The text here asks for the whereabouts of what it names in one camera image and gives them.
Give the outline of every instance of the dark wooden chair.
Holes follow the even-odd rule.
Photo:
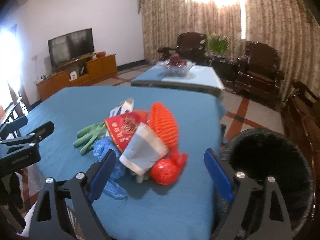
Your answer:
[[[181,33],[177,38],[175,48],[159,48],[158,52],[162,53],[160,61],[170,58],[171,54],[178,53],[184,59],[196,62],[197,65],[209,65],[209,58],[205,56],[207,46],[207,35],[202,33]]]
[[[311,211],[297,240],[314,238],[320,223],[320,100],[303,83],[292,81],[297,91],[290,95],[281,115],[284,123],[284,133],[302,151],[312,171],[314,183]]]
[[[18,98],[16,104],[13,102],[9,104],[9,106],[4,111],[4,115],[0,118],[0,127],[7,122],[13,122],[18,117],[23,116],[21,115],[22,111],[20,108],[20,102],[21,102],[21,98]],[[13,132],[12,135],[14,138],[21,137],[20,130],[19,129],[15,130],[15,132]]]
[[[235,92],[245,90],[268,100],[274,107],[278,100],[280,82],[280,58],[276,49],[267,44],[247,41],[245,56],[238,59],[239,69]]]

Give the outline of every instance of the curtain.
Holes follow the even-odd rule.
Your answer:
[[[243,54],[240,4],[217,8],[213,1],[142,0],[142,28],[145,58],[159,59],[160,47],[175,47],[179,33],[218,33],[230,37],[226,55],[234,59]]]
[[[244,54],[240,4],[217,8],[213,1],[141,0],[144,53],[156,62],[161,47],[175,47],[184,32],[218,33],[230,38],[226,55]],[[246,0],[246,39],[277,49],[285,73],[281,99],[286,100],[292,79],[320,93],[320,27],[303,0]]]

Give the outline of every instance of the table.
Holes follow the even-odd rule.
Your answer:
[[[224,86],[212,67],[194,66],[183,77],[167,76],[155,65],[131,81],[132,86],[152,86],[208,93],[222,99]]]
[[[37,167],[45,178],[57,181],[86,172],[97,162],[92,152],[80,155],[73,147],[76,133],[101,122],[110,110],[127,99],[134,109],[149,110],[162,102],[179,126],[179,150],[189,154],[179,180],[161,186],[152,180],[136,184],[129,172],[117,182],[128,198],[115,200],[102,194],[93,208],[107,233],[117,240],[208,240],[214,222],[213,183],[204,165],[204,152],[220,151],[220,118],[226,114],[220,100],[206,93],[141,87],[91,86],[64,88],[28,114],[27,134],[52,121],[55,131],[41,141]]]

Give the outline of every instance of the chair leg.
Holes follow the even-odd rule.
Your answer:
[[[241,90],[242,90],[241,87],[238,87],[238,86],[235,85],[234,88],[233,88],[233,93],[238,94]]]
[[[268,105],[269,105],[272,109],[275,109],[277,102],[278,102],[278,98],[270,98],[270,99],[268,100]]]

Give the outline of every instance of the green plant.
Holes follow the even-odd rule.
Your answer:
[[[228,40],[228,37],[211,34],[209,36],[208,45],[213,54],[223,55],[227,51],[230,41]]]

